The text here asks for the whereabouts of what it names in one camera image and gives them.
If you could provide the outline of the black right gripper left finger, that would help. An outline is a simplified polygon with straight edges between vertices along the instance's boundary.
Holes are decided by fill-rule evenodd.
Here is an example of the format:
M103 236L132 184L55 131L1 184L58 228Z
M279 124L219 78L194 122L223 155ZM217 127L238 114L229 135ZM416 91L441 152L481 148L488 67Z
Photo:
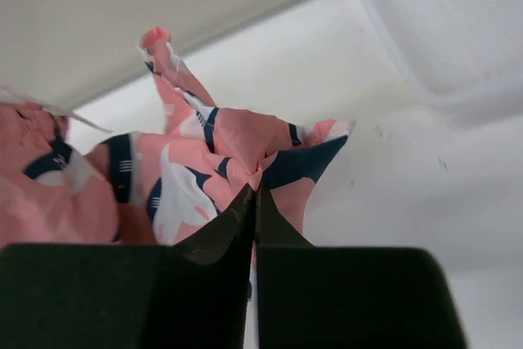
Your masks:
M253 198L173 246L6 246L2 347L242 347Z

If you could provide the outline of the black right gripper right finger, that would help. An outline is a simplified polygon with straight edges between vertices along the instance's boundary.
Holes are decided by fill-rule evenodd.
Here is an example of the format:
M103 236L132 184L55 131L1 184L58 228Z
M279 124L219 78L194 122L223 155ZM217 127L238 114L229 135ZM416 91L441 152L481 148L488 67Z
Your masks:
M425 249L319 247L256 198L262 348L464 348L445 274Z

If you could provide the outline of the pink patterned shorts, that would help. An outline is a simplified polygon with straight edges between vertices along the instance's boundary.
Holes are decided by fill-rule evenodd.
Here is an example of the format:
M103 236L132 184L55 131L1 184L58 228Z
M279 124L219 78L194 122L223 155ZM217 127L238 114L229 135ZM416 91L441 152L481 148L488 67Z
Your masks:
M161 27L140 42L163 105L160 133L117 134L79 153L74 114L1 90L1 244L174 245L265 188L302 230L315 184L354 123L311 128L218 106Z

